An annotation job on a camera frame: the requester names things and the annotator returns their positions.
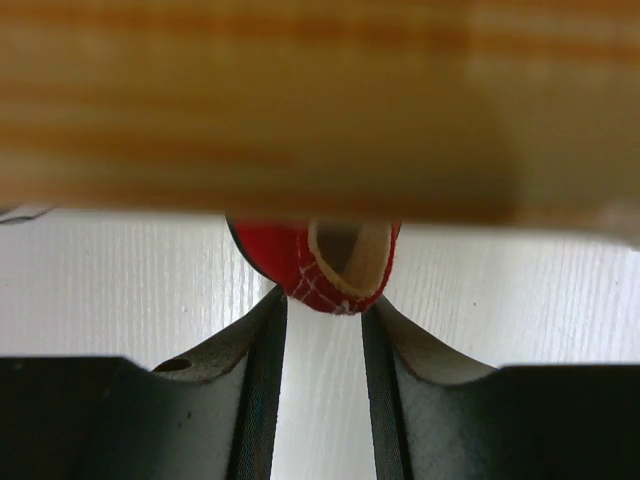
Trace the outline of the red sneaker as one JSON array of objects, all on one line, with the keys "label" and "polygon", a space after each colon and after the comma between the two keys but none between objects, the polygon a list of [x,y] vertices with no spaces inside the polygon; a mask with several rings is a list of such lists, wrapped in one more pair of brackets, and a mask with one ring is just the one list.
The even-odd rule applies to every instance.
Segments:
[{"label": "red sneaker", "polygon": [[287,297],[337,316],[360,314],[382,295],[401,231],[399,222],[229,218],[227,226],[245,260]]}]

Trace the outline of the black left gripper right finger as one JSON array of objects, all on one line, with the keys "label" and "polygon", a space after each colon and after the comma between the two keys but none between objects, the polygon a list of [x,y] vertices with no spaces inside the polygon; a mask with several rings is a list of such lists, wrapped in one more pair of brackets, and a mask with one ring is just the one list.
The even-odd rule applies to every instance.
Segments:
[{"label": "black left gripper right finger", "polygon": [[362,316],[381,479],[635,479],[635,365],[493,368],[386,299]]}]

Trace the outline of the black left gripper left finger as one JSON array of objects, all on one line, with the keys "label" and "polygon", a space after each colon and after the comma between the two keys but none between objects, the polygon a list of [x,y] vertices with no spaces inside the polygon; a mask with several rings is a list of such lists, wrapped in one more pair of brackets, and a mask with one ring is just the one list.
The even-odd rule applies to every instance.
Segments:
[{"label": "black left gripper left finger", "polygon": [[5,479],[266,479],[287,327],[272,289],[152,370],[121,357],[5,357]]}]

